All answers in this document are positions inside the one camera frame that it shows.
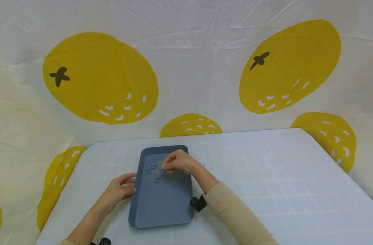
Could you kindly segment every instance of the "fabric backdrop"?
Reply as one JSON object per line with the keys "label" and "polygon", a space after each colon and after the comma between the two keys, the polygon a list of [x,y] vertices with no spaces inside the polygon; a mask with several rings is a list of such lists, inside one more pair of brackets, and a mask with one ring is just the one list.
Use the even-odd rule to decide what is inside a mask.
{"label": "fabric backdrop", "polygon": [[96,141],[288,127],[373,198],[373,0],[0,0],[0,245]]}

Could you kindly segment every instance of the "beige sleeve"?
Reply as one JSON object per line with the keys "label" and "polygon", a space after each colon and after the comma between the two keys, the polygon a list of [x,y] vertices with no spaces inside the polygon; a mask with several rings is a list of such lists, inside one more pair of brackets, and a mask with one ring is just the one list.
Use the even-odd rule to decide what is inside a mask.
{"label": "beige sleeve", "polygon": [[68,240],[62,240],[62,242],[60,242],[60,245],[76,245],[76,243],[70,242]]}
{"label": "beige sleeve", "polygon": [[204,195],[207,206],[241,245],[278,245],[248,206],[220,182]]}

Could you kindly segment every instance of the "finger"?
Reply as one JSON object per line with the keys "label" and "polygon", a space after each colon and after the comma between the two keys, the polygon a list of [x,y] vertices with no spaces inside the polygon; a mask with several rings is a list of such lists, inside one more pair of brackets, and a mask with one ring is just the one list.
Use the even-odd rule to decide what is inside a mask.
{"label": "finger", "polygon": [[125,196],[129,196],[129,195],[133,195],[133,193],[136,192],[136,189],[133,188],[133,186],[132,186],[132,188],[129,188],[129,186],[126,186],[126,187],[122,188],[122,191],[124,192],[124,197],[125,197]]}
{"label": "finger", "polygon": [[125,181],[125,184],[131,184],[131,183],[135,183],[136,179],[127,179]]}
{"label": "finger", "polygon": [[176,152],[172,152],[170,153],[164,160],[163,160],[163,164],[167,164],[168,162],[170,162],[171,160],[175,159],[176,158]]}
{"label": "finger", "polygon": [[133,188],[133,185],[123,185],[123,186],[121,186],[121,188],[122,189],[124,189],[124,188]]}
{"label": "finger", "polygon": [[163,165],[162,165],[162,168],[163,169],[165,169],[165,170],[171,170],[171,169],[173,169],[174,168],[174,161],[175,161],[176,159],[174,158],[174,159],[172,159],[172,160],[170,160],[168,163],[164,163]]}
{"label": "finger", "polygon": [[124,196],[123,200],[131,199],[132,195]]}
{"label": "finger", "polygon": [[133,177],[136,177],[136,173],[129,173],[129,174],[121,175],[117,178],[114,178],[113,181],[116,181],[120,185],[123,185],[124,181],[126,181],[127,179],[130,179],[130,178],[133,178]]}

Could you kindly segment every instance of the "black object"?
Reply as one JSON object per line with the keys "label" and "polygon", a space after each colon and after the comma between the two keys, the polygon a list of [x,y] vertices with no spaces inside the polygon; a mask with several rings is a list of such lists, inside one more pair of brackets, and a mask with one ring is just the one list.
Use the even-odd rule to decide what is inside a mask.
{"label": "black object", "polygon": [[207,202],[205,201],[203,195],[197,199],[197,197],[192,197],[191,201],[189,204],[197,211],[200,212],[202,211],[206,206]]}
{"label": "black object", "polygon": [[111,245],[111,241],[106,237],[102,238],[98,245]]}

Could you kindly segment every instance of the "white backdrop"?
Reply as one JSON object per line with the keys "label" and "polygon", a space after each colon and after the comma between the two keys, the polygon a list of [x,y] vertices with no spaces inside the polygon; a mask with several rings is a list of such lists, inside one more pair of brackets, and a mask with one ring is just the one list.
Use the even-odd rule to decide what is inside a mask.
{"label": "white backdrop", "polygon": [[[280,30],[314,19],[340,34],[333,72],[292,106],[248,111],[239,88],[254,50]],[[145,118],[88,121],[50,93],[45,57],[84,32],[112,36],[150,64],[158,101]],[[68,147],[158,137],[166,123],[187,113],[233,132],[287,128],[308,112],[338,115],[351,126],[357,152],[349,174],[373,198],[373,0],[0,0],[0,244],[35,242],[45,174]]]}

